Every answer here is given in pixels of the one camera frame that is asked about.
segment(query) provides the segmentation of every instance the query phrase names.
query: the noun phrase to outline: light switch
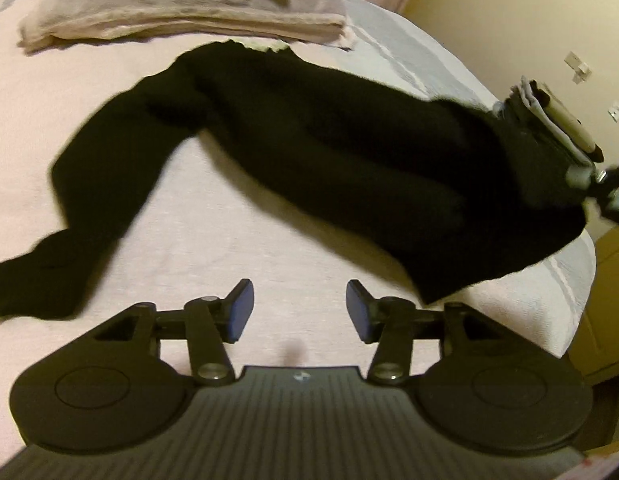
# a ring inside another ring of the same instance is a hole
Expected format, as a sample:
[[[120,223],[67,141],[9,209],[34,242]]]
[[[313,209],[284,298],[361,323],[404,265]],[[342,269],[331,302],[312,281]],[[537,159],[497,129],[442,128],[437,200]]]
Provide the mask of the light switch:
[[[565,62],[569,65],[571,69],[574,70],[574,72],[576,72],[573,79],[574,83],[576,84],[587,81],[589,79],[589,76],[592,75],[592,69],[589,68],[587,63],[585,63],[573,52],[567,54]]]
[[[570,52],[569,54],[567,54],[567,57],[565,58],[565,62],[573,70],[576,70],[578,66],[582,63],[581,59],[573,52]]]
[[[609,110],[607,111],[611,115],[611,118],[614,119],[615,122],[619,122],[619,102],[618,101],[614,101],[609,107]]]

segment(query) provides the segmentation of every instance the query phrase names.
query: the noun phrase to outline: metal pivot screw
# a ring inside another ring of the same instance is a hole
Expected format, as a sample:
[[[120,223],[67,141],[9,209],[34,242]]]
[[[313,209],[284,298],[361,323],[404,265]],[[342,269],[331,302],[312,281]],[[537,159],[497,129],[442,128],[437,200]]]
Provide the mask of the metal pivot screw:
[[[198,368],[198,376],[210,381],[218,381],[228,375],[228,368],[221,363],[206,363]]]
[[[372,374],[375,378],[382,381],[394,381],[400,379],[405,372],[400,365],[396,363],[381,363],[374,366]]]

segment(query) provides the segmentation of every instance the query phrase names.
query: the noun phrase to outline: white bedspread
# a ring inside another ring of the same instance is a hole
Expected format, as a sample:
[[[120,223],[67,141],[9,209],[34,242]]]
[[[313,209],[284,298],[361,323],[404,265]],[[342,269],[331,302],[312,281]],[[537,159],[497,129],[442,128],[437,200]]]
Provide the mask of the white bedspread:
[[[78,44],[26,57],[16,46],[17,25],[36,0],[6,1],[0,2],[0,261],[64,227],[48,168],[89,115],[179,54],[222,39],[189,34]],[[448,88],[450,95],[494,103],[458,59],[407,20],[360,0],[347,2],[359,35],[355,50],[294,44],[299,56],[421,98]],[[369,10],[369,22],[362,9]],[[583,233],[555,256],[457,297],[561,355],[594,269],[593,244]],[[415,299],[396,261],[258,186],[202,133],[174,153],[77,319],[0,322],[0,464],[22,446],[8,393],[26,367],[133,303],[180,308],[198,296],[225,296],[241,278],[253,280],[256,306],[243,338],[229,349],[237,371],[244,364],[355,364],[366,371],[374,348],[357,339],[349,321],[347,281],[360,279],[376,296]],[[436,342],[415,342],[414,349],[414,373],[438,359]],[[182,343],[165,342],[163,357],[188,371]]]

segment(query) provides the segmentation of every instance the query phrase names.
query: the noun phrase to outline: yellow wall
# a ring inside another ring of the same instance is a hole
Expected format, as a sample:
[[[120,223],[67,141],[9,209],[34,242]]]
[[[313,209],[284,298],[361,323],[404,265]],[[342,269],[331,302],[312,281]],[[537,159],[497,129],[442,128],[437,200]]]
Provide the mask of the yellow wall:
[[[605,153],[619,162],[619,0],[412,0],[404,15],[431,34],[499,99],[521,75],[547,85],[576,115]],[[575,52],[592,69],[576,85],[564,62]],[[593,218],[598,238],[611,224]]]

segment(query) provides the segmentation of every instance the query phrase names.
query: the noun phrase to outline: black sweater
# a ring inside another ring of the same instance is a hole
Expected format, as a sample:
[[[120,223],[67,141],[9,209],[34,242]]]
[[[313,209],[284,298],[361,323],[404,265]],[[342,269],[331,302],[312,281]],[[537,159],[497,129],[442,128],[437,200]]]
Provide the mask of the black sweater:
[[[582,198],[560,198],[564,168],[490,113],[291,50],[212,43],[112,98],[71,140],[51,169],[68,228],[0,264],[0,317],[75,313],[167,158],[202,128],[263,185],[395,256],[427,303],[534,264],[585,226]],[[542,206],[525,203],[521,167]]]

